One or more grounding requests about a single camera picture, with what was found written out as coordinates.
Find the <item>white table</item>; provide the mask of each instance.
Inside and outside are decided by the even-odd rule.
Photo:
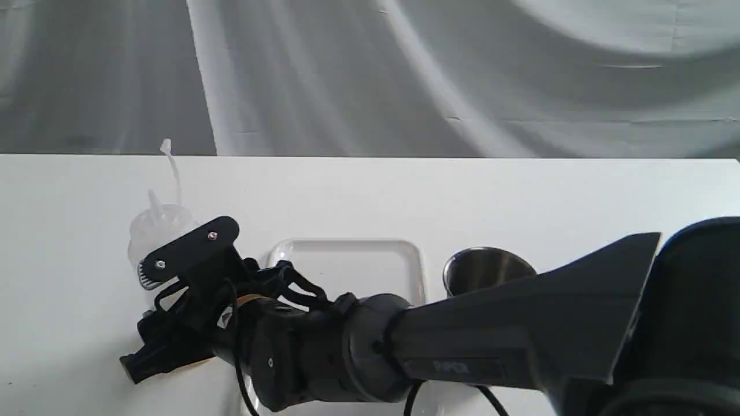
[[[184,205],[200,221],[236,218],[242,255],[264,258],[293,237],[405,238],[422,252],[432,301],[444,297],[444,262],[465,247],[500,246],[545,271],[631,232],[740,215],[735,161],[178,163]],[[147,307],[126,246],[148,187],[172,200],[163,158],[0,155],[0,414],[237,414],[233,371],[219,360],[140,386],[118,363],[140,346]],[[470,391],[439,388],[443,413],[492,414]],[[512,416],[551,415],[539,393],[497,393]]]

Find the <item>gray fabric backdrop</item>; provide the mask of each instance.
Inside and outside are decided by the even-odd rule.
[[[0,0],[0,152],[739,157],[736,0]]]

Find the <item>stainless steel cup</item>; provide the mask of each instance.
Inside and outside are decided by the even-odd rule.
[[[443,270],[449,297],[536,275],[521,257],[493,247],[471,247],[453,255]]]

